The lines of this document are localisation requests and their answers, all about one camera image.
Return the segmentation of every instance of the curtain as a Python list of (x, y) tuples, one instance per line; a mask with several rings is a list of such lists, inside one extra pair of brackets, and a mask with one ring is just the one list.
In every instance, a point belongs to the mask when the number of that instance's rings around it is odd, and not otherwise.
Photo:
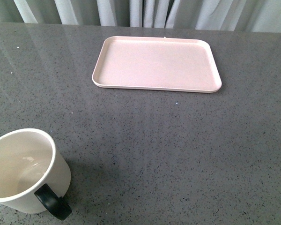
[(0, 0), (0, 22), (281, 33), (281, 0)]

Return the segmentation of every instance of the quartz countertop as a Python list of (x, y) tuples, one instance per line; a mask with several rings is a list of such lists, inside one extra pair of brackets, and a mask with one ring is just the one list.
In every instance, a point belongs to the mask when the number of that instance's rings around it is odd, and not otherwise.
[[(204, 40), (222, 87), (97, 87), (111, 36)], [(0, 224), (281, 224), (281, 34), (0, 23), (0, 136), (21, 128), (55, 140), (73, 212)]]

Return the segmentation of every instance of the tray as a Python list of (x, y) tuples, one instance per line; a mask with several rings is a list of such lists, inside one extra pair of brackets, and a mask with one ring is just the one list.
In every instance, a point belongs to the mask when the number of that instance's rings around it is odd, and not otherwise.
[(222, 86), (209, 44), (162, 37), (109, 37), (93, 82), (102, 88), (215, 92)]

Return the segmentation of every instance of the mug rim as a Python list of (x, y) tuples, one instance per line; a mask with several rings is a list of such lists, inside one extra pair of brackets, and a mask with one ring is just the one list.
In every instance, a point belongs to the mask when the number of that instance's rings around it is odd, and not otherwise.
[(0, 203), (4, 203), (4, 202), (9, 202), (9, 201), (12, 201), (12, 200), (15, 200), (15, 199), (18, 199), (20, 197), (23, 197), (24, 195), (27, 195), (29, 193), (34, 193), (34, 191), (36, 191), (39, 187), (41, 187), (41, 184), (43, 183), (43, 181), (46, 179), (46, 177), (48, 176), (48, 174), (50, 173), (52, 167), (53, 167), (53, 164), (55, 162), (55, 158), (56, 158), (56, 146), (55, 146), (55, 142), (53, 140), (53, 138), (45, 131), (43, 130), (40, 130), (40, 129), (35, 129), (35, 128), (23, 128), (23, 129), (18, 129), (18, 130), (14, 130), (14, 131), (11, 131), (3, 136), (0, 137), (0, 141), (4, 138), (6, 138), (7, 136), (10, 136), (10, 135), (14, 135), (14, 134), (17, 134), (17, 133), (23, 133), (23, 132), (33, 132), (33, 133), (38, 133), (42, 136), (44, 136), (45, 138), (48, 139), (48, 141), (50, 142), (51, 144), (51, 147), (52, 147), (52, 157), (51, 157), (51, 161), (50, 161), (50, 164), (46, 170), (46, 172), (44, 173), (44, 175), (41, 177), (41, 179), (39, 179), (34, 185), (32, 185), (30, 188), (26, 189), (25, 191), (22, 191), (16, 195), (12, 195), (12, 196), (9, 196), (9, 197), (2, 197), (0, 198)]

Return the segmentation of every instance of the ceramic mug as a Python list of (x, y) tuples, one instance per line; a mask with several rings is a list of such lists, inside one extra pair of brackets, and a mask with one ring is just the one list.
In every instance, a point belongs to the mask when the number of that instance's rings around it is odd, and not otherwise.
[(63, 200), (70, 168), (46, 132), (20, 129), (0, 137), (0, 203), (25, 213), (49, 210), (58, 219), (72, 211)]

